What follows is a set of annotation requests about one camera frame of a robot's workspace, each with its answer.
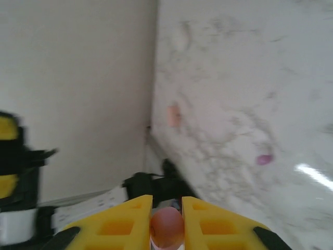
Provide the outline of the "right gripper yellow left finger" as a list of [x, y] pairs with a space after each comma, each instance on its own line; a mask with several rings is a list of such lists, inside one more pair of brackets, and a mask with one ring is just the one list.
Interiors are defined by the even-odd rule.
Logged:
[[66, 226], [53, 249], [151, 249], [153, 196], [142, 195]]

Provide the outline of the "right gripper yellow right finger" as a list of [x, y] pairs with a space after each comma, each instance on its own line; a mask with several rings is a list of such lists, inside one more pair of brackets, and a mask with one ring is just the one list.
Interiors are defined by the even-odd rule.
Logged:
[[182, 198], [184, 249], [286, 249], [267, 226], [195, 197]]

